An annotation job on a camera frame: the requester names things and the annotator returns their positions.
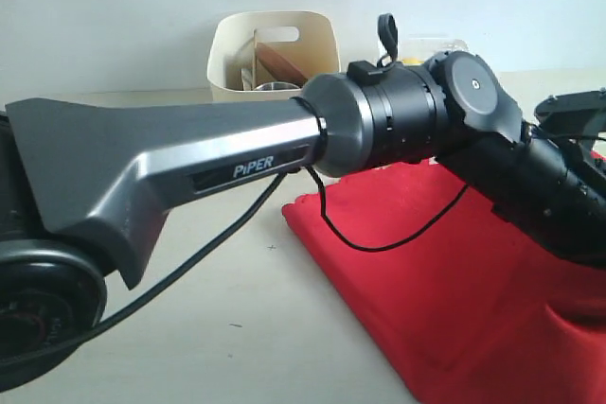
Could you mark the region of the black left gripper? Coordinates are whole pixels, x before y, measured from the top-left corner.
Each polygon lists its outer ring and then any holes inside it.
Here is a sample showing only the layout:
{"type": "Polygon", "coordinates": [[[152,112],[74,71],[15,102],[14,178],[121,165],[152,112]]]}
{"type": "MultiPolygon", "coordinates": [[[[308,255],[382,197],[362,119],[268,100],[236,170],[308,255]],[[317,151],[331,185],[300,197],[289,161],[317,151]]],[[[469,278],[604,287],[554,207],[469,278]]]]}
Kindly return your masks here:
{"type": "Polygon", "coordinates": [[[574,145],[536,128],[518,143],[479,133],[437,161],[555,257],[605,265],[605,176],[574,145]]]}

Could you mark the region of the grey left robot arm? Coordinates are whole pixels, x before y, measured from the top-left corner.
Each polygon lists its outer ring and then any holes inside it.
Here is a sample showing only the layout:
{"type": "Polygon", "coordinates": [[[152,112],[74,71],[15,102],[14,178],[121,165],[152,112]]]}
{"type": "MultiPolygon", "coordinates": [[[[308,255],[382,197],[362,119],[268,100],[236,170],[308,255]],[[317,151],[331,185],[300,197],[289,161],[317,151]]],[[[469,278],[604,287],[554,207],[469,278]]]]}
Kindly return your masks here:
{"type": "Polygon", "coordinates": [[[598,91],[542,102],[536,122],[465,51],[420,65],[355,61],[276,101],[105,108],[46,98],[1,113],[1,387],[54,369],[116,316],[105,278],[136,286],[169,211],[301,168],[314,179],[435,159],[558,258],[601,269],[605,130],[598,91]]]}

